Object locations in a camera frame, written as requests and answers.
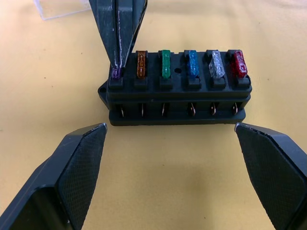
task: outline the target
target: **red fuse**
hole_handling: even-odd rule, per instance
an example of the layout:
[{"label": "red fuse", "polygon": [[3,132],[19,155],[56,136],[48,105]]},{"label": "red fuse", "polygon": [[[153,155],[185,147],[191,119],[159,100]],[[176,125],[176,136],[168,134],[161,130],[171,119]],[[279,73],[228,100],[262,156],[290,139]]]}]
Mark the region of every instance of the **red fuse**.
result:
[{"label": "red fuse", "polygon": [[146,51],[138,51],[138,66],[136,75],[138,79],[144,79],[146,73]]},{"label": "red fuse", "polygon": [[235,76],[244,78],[248,75],[248,69],[246,67],[243,53],[241,50],[236,50],[234,54],[233,72]]}]

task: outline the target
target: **green fuse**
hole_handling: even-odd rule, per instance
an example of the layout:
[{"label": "green fuse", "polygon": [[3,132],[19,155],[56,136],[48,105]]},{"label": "green fuse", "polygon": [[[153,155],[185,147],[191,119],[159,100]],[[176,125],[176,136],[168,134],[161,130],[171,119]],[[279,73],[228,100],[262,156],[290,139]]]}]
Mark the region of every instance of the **green fuse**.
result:
[{"label": "green fuse", "polygon": [[162,77],[169,79],[171,76],[171,51],[162,50]]}]

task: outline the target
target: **fuse box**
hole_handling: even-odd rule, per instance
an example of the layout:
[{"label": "fuse box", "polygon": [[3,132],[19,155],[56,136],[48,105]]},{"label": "fuse box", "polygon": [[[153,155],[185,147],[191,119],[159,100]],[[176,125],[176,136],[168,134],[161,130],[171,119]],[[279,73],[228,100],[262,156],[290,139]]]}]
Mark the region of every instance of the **fuse box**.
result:
[{"label": "fuse box", "polygon": [[235,124],[251,91],[240,50],[137,51],[98,89],[114,126]]}]

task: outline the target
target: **blue fuse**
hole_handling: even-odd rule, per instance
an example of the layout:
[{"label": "blue fuse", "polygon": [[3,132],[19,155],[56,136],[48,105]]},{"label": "blue fuse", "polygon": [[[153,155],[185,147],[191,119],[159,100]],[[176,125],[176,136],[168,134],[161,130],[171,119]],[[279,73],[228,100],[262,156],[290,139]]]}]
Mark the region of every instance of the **blue fuse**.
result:
[{"label": "blue fuse", "polygon": [[189,51],[189,61],[188,61],[188,74],[191,79],[198,77],[200,73],[198,66],[198,57],[196,50]]},{"label": "blue fuse", "polygon": [[222,78],[225,75],[220,51],[212,51],[212,60],[209,64],[209,70],[212,78]]}]

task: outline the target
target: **clear plastic case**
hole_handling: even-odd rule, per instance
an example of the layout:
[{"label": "clear plastic case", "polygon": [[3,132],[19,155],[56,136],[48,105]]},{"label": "clear plastic case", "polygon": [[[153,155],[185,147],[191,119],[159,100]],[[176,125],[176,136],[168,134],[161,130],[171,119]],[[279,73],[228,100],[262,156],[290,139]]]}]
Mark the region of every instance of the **clear plastic case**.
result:
[{"label": "clear plastic case", "polygon": [[43,20],[82,12],[91,8],[89,0],[34,0]]}]

